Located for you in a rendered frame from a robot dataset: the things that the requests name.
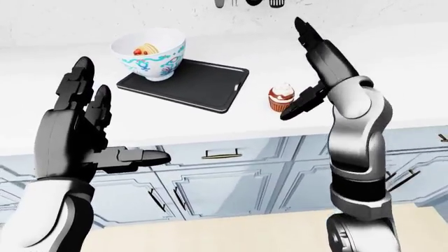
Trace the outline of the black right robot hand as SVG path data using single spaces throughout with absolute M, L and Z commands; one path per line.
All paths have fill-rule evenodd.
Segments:
M 301 18 L 295 18 L 295 28 L 300 37 L 298 41 L 307 51 L 306 58 L 319 77 L 314 87 L 308 87 L 280 115 L 283 121 L 290 120 L 301 113 L 311 111 L 319 104 L 336 84 L 358 75 L 348 59 L 329 40 Z

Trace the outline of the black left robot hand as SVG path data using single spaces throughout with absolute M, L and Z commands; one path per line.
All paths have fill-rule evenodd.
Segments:
M 111 121 L 111 91 L 107 85 L 93 90 L 94 75 L 92 60 L 83 56 L 59 84 L 55 106 L 46 111 L 36 134 L 38 179 L 71 178 L 89 183 L 98 171 L 122 174 L 171 161 L 170 155 L 160 150 L 108 146 L 104 130 Z

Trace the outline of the frosted cupcake in brown wrapper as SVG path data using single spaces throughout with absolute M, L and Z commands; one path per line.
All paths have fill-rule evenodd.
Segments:
M 277 113 L 285 111 L 294 101 L 294 98 L 295 91 L 287 83 L 272 87 L 268 94 L 270 108 Z

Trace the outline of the white patterned ceramic bowl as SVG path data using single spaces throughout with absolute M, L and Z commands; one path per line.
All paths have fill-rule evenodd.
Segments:
M 135 56 L 134 50 L 145 43 L 154 45 L 158 54 Z M 177 29 L 150 28 L 124 35 L 111 44 L 113 54 L 132 73 L 149 81 L 164 81 L 174 74 L 183 60 L 186 35 Z

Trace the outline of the small cake with strawberries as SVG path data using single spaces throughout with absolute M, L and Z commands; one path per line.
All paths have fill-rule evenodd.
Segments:
M 150 43 L 145 43 L 136 48 L 133 52 L 135 56 L 158 54 L 159 50 Z

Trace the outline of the black rectangular tray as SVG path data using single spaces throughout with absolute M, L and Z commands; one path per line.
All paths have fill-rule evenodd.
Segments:
M 118 81 L 117 87 L 223 114 L 228 112 L 248 76 L 248 69 L 185 59 L 166 80 L 149 81 L 131 73 Z

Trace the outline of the pale blue kitchen cabinet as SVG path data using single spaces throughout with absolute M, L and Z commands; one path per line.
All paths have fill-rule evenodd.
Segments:
M 448 222 L 448 126 L 389 129 L 386 187 L 421 171 L 393 190 L 394 203 L 433 207 Z M 241 157 L 203 160 L 205 151 Z M 129 174 L 99 171 L 92 185 L 95 228 L 331 209 L 327 136 L 285 136 L 156 146 L 171 162 Z M 173 189 L 187 201 L 184 211 Z M 165 203 L 163 212 L 148 191 Z

